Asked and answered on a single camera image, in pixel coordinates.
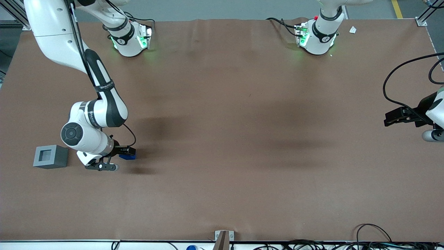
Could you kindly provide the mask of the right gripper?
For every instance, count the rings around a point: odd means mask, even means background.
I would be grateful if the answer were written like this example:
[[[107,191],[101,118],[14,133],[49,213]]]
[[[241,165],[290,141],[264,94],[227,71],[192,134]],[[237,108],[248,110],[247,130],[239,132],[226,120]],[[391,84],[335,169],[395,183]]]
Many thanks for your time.
[[[78,150],[77,156],[85,167],[116,167],[110,160],[116,155],[136,156],[136,149],[130,146],[121,146],[116,140],[107,140],[101,143],[98,149],[87,152]]]

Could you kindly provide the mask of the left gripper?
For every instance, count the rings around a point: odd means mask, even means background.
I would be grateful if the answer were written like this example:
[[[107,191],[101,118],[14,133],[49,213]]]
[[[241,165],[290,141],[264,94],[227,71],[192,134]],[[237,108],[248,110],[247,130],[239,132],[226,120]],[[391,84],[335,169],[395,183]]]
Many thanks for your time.
[[[415,115],[406,107],[393,109],[385,114],[384,126],[415,122],[416,127],[433,126],[435,123],[444,128],[444,87],[421,99],[415,111],[422,117],[418,121],[415,121]]]

